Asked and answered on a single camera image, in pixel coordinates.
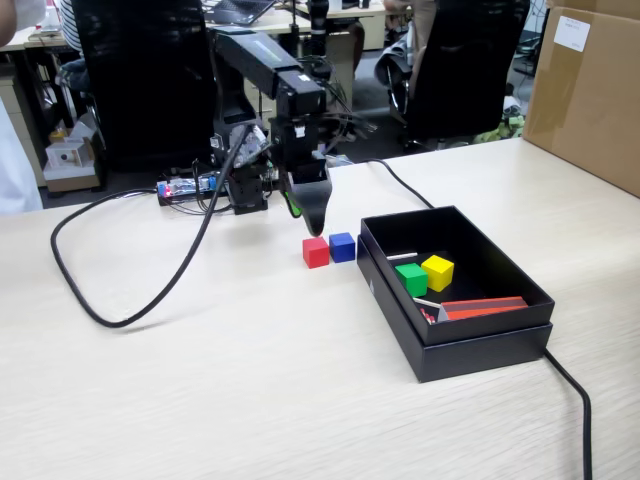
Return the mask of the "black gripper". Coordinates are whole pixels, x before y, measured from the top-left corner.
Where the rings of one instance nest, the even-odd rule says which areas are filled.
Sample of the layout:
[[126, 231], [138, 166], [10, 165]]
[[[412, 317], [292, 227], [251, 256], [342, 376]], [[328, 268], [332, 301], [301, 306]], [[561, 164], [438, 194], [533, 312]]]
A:
[[332, 193], [326, 159], [319, 151], [316, 118], [270, 119], [271, 162], [279, 175], [279, 192], [290, 215], [303, 217], [309, 233], [322, 235]]

